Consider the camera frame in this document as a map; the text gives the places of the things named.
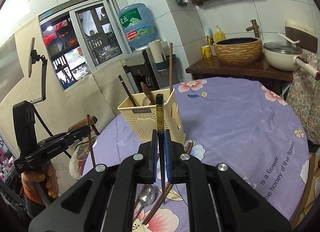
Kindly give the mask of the left hand yellow nails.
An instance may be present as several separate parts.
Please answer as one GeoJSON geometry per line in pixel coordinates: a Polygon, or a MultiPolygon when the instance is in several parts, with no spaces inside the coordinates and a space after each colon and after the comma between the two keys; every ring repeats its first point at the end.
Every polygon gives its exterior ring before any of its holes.
{"type": "Polygon", "coordinates": [[[27,171],[21,174],[25,196],[32,202],[45,206],[59,195],[56,170],[51,161],[43,172],[27,171]]]}

